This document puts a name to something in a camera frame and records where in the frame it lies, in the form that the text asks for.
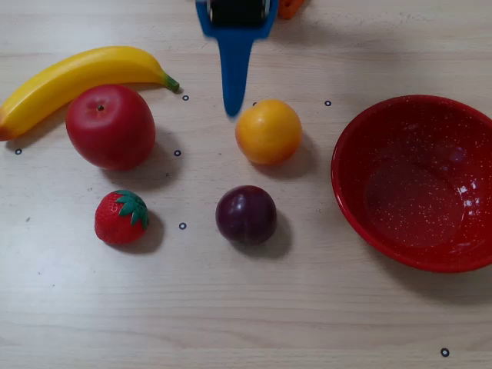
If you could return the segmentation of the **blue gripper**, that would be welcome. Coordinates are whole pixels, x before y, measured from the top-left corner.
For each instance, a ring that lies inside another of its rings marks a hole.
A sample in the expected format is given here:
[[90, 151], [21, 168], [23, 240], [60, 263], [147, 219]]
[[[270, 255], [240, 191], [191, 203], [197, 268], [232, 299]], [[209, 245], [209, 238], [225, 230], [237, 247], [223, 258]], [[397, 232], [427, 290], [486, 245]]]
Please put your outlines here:
[[203, 33], [218, 40], [224, 109], [238, 115], [244, 100], [253, 40], [269, 36], [279, 1], [196, 1]]

